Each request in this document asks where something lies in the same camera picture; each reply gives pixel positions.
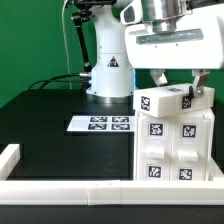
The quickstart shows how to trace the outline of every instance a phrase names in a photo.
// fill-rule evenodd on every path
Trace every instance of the black table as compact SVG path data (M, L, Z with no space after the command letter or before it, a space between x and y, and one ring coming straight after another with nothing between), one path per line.
M0 110L0 143L19 143L9 180L132 180L133 133L68 133L73 115L130 116L79 90L25 91ZM0 223L223 223L223 206L0 206Z

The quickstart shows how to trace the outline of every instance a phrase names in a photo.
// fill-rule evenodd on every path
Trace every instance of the warning label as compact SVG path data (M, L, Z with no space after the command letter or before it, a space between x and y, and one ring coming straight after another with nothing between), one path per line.
M108 64L108 67L113 67L113 68L116 68L116 67L119 67L118 63L117 63L117 60L115 57L113 57L110 61L110 63Z

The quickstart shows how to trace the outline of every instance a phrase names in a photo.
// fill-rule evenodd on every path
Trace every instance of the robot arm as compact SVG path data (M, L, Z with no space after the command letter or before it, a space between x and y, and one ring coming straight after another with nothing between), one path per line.
M126 7L130 0L75 0L78 12L72 15L84 59L84 70L91 73L87 97L104 103L127 102L134 92L134 70L127 58L125 26L112 14L112 6ZM97 39L97 64L90 65L82 23L93 20Z
M209 69L224 66L224 4L191 9L198 7L196 2L134 0L121 20L132 25L130 18L138 17L137 22L143 22L126 29L131 65L151 69L158 85L166 83L160 80L164 69L193 69L195 81L189 91L197 98L203 96Z

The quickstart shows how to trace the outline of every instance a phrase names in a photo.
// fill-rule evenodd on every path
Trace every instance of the stack of white cubes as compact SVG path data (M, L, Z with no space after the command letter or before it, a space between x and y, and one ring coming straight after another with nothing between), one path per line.
M190 84L137 90L135 180L208 180L214 89L189 97Z

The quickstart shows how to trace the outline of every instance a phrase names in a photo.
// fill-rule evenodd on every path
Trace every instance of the green background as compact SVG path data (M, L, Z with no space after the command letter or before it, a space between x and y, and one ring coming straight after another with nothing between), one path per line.
M63 0L9 1L1 0L0 5L0 107L32 83L67 74L63 41L61 11ZM82 71L81 51L75 27L70 20L74 6L66 10L66 29L71 57L72 72ZM89 57L96 63L96 39L92 22L83 26ZM170 83L192 82L190 70L167 70ZM207 86L215 93L216 113L216 159L224 164L224 70L213 70ZM146 70L137 71L137 87L153 86ZM69 88L68 84L51 84L48 88Z

